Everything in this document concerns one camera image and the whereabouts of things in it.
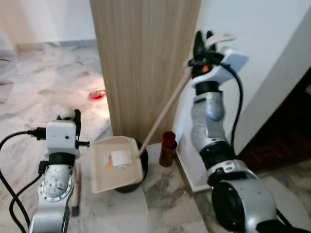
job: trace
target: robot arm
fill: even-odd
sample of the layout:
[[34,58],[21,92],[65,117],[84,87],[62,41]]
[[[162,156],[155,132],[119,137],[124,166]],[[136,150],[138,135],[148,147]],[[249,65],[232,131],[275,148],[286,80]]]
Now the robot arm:
[[[213,37],[219,36],[207,33],[207,40],[216,43]],[[248,57],[230,48],[217,53],[215,44],[209,47],[206,44],[198,32],[193,59],[189,61],[191,83],[196,90],[191,110],[191,141],[207,170],[216,219],[222,227],[233,232],[263,233],[267,229],[280,232],[282,227],[283,232],[293,230],[278,221],[270,191],[243,161],[237,159],[233,146],[225,138],[225,110],[219,85],[233,77],[220,65],[227,64],[238,72]]]
[[45,156],[49,164],[38,187],[39,204],[32,217],[29,233],[67,232],[74,161],[80,156],[79,146],[89,146],[89,142],[79,142],[80,116],[77,109],[67,110],[46,127]]

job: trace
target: orange light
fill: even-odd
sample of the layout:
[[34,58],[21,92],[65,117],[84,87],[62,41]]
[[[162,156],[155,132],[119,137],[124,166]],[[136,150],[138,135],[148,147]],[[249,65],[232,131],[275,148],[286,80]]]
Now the orange light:
[[202,67],[202,71],[203,72],[208,72],[209,71],[209,67],[208,66],[203,66]]

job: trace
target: orange sticker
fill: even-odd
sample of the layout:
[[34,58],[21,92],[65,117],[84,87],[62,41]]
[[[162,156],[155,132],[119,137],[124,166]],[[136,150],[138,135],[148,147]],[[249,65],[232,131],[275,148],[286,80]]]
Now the orange sticker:
[[104,166],[105,166],[105,168],[110,168],[112,166],[111,155],[104,157]]

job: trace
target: white dustpan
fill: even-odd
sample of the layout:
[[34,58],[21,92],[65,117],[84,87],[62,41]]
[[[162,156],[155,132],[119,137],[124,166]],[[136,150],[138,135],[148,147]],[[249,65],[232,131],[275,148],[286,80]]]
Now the white dustpan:
[[[93,193],[119,188],[138,183],[143,178],[140,158],[137,157],[138,147],[136,140],[130,137],[114,136],[97,141],[90,145],[91,173]],[[119,169],[109,163],[111,152],[129,150],[132,164],[126,169]]]

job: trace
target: brown bottle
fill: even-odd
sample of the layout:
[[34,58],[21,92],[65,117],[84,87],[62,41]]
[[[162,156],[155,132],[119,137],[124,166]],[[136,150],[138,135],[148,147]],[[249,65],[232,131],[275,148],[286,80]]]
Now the brown bottle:
[[159,163],[162,166],[168,167],[173,163],[176,154],[177,142],[175,141],[175,134],[172,131],[167,131],[163,134],[161,155]]

